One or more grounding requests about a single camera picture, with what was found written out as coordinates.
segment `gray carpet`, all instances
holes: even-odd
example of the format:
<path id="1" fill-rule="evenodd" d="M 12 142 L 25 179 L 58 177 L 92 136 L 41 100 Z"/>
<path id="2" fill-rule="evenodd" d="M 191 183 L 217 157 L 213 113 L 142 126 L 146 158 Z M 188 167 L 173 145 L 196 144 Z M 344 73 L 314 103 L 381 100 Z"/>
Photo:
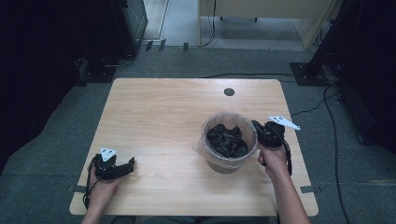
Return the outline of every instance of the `gray carpet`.
<path id="1" fill-rule="evenodd" d="M 300 87 L 290 62 L 308 62 L 312 51 L 249 49 L 141 49 L 117 77 L 276 78 L 290 113 L 315 107 L 325 87 Z M 8 160 L 0 176 L 0 223 L 79 223 L 69 213 L 74 186 L 83 169 L 111 84 L 89 83 L 73 88 L 53 113 L 45 130 Z M 328 95 L 337 92 L 331 88 Z M 342 196 L 351 223 L 395 223 L 396 156 L 382 147 L 359 143 L 354 121 L 337 96 L 328 99 L 336 124 L 338 169 Z M 334 174 L 334 137 L 327 108 L 293 117 L 306 168 L 315 187 L 319 212 L 313 223 L 346 223 L 337 197 Z M 103 223 L 110 223 L 106 217 Z"/>

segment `hand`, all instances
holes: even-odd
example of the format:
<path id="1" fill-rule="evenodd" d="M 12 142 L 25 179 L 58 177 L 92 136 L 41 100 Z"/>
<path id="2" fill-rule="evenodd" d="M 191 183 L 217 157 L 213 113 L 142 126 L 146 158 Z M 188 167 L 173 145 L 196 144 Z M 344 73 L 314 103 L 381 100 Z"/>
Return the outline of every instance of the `hand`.
<path id="1" fill-rule="evenodd" d="M 90 188 L 97 182 L 94 168 L 91 169 Z M 90 193 L 90 204 L 88 206 L 87 214 L 82 223 L 100 223 L 103 213 L 105 212 L 107 204 L 110 202 L 113 193 L 117 191 L 117 185 L 121 182 L 123 177 L 113 180 L 112 182 L 99 181 L 92 188 Z"/>
<path id="2" fill-rule="evenodd" d="M 273 150 L 259 144 L 259 150 L 258 161 L 259 163 L 265 161 L 265 172 L 271 179 L 274 179 L 277 175 L 289 175 L 286 165 L 286 149 L 284 147 Z"/>

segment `white floor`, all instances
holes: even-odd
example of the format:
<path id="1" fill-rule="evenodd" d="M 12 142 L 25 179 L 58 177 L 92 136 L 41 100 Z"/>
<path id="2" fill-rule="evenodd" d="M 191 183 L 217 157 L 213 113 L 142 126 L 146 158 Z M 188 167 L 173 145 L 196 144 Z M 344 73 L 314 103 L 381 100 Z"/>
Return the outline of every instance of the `white floor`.
<path id="1" fill-rule="evenodd" d="M 158 42 L 166 39 L 165 46 L 198 46 L 198 1 L 169 0 Z M 201 45 L 208 42 L 213 33 L 213 17 L 201 17 Z M 206 48 L 220 49 L 281 49 L 305 50 L 294 25 L 288 19 L 215 18 L 215 36 Z"/>

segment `table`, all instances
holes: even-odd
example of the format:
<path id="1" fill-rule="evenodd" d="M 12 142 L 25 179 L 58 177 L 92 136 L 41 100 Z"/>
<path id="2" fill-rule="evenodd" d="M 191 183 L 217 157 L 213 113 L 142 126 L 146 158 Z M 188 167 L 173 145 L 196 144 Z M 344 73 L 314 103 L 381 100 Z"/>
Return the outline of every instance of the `table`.
<path id="1" fill-rule="evenodd" d="M 215 0 L 198 0 L 198 45 L 201 17 L 213 16 Z M 216 16 L 293 19 L 305 49 L 314 43 L 326 20 L 335 19 L 342 0 L 216 0 Z"/>
<path id="2" fill-rule="evenodd" d="M 232 88 L 233 96 L 224 90 Z M 235 173 L 212 170 L 192 148 L 204 122 L 220 111 L 237 112 L 261 123 L 290 113 L 277 80 L 119 78 L 113 83 L 78 184 L 85 186 L 87 166 L 100 147 L 118 151 L 117 165 L 135 157 L 134 172 L 120 183 L 108 215 L 275 216 L 271 179 L 253 155 Z M 288 128 L 292 180 L 309 216 L 318 213 L 296 133 Z M 84 215 L 82 193 L 70 212 Z"/>

